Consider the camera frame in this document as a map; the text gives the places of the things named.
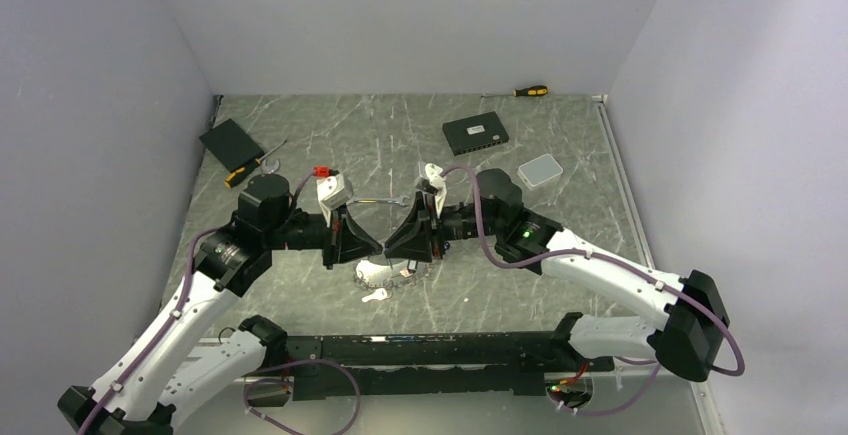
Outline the white key tag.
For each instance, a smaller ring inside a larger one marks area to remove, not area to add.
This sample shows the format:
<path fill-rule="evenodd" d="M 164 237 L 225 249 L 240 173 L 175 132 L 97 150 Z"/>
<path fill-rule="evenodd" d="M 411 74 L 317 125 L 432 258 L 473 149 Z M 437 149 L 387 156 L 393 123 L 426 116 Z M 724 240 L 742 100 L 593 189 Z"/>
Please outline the white key tag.
<path fill-rule="evenodd" d="M 380 287 L 380 288 L 374 290 L 372 293 L 370 293 L 366 296 L 363 296 L 361 301 L 363 303 L 369 303 L 369 302 L 372 302 L 372 301 L 374 301 L 374 302 L 384 301 L 384 300 L 387 300 L 390 296 L 391 296 L 391 294 L 387 289 Z"/>

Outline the large metal keyring with chain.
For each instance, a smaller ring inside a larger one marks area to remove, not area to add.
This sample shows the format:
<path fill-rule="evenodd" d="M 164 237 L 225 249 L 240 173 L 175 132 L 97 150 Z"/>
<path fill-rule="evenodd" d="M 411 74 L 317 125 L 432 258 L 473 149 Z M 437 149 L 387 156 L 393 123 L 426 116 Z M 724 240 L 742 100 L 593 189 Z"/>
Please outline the large metal keyring with chain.
<path fill-rule="evenodd" d="M 430 265 L 406 259 L 361 260 L 354 268 L 353 280 L 368 290 L 393 290 L 414 285 L 429 274 Z"/>

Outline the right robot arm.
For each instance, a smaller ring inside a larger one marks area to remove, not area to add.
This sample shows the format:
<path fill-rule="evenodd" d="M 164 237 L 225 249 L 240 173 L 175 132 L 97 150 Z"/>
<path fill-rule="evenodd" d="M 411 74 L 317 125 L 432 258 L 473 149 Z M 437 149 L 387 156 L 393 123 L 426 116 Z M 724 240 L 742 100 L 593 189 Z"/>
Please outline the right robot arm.
<path fill-rule="evenodd" d="M 451 242 L 476 239 L 498 268 L 577 283 L 632 311 L 624 318 L 565 315 L 550 346 L 553 361 L 564 370 L 590 359 L 620 357 L 657 362 L 693 382 L 712 373 L 744 374 L 744 355 L 710 275 L 664 272 L 597 247 L 525 207 L 522 189 L 503 170 L 463 170 L 472 200 L 446 205 L 445 177 L 451 171 L 425 165 L 410 213 L 384 245 L 387 257 L 430 263 L 442 258 Z"/>

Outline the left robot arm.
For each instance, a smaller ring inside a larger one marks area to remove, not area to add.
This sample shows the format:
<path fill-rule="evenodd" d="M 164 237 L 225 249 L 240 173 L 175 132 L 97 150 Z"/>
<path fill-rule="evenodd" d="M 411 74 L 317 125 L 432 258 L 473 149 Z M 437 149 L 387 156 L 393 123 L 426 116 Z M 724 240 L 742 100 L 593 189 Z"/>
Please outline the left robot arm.
<path fill-rule="evenodd" d="M 280 175 L 258 175 L 225 225 L 190 243 L 186 271 L 164 308 L 132 347 L 91 386 L 72 386 L 58 409 L 79 434 L 172 434 L 236 378 L 279 372 L 287 334 L 255 315 L 221 347 L 185 361 L 204 333 L 272 265 L 275 250 L 318 250 L 324 264 L 377 255 L 382 245 L 347 212 L 351 195 L 333 172 L 319 181 L 322 211 L 297 208 Z"/>

